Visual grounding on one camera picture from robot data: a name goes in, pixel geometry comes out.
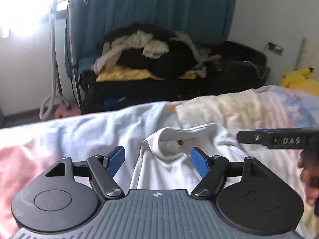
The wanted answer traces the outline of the person's right hand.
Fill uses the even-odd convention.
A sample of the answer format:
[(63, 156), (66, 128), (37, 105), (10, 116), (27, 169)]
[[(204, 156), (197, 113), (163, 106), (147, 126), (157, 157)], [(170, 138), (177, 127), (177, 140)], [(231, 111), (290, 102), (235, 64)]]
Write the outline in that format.
[(314, 206), (318, 199), (318, 188), (312, 185), (312, 179), (318, 177), (318, 164), (306, 167), (303, 160), (300, 158), (297, 162), (298, 168), (302, 168), (300, 180), (305, 185), (305, 200), (310, 206)]

